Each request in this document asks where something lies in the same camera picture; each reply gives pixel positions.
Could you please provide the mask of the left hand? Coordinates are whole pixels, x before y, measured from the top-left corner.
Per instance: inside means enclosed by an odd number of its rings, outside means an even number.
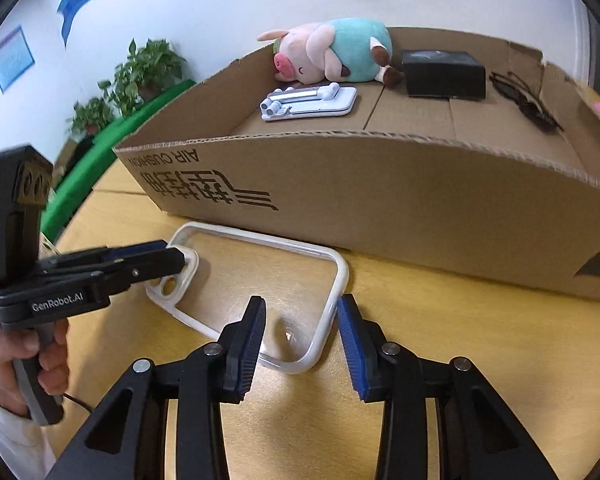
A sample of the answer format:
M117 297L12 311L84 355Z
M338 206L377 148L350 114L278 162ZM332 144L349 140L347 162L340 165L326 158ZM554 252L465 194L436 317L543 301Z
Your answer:
M28 417L29 409L18 386L13 360L38 358L42 370L38 383L50 396L62 396L68 389L67 334L69 321L55 322L54 341L40 347L38 334L33 330L2 330L0 328L0 407L12 414Z

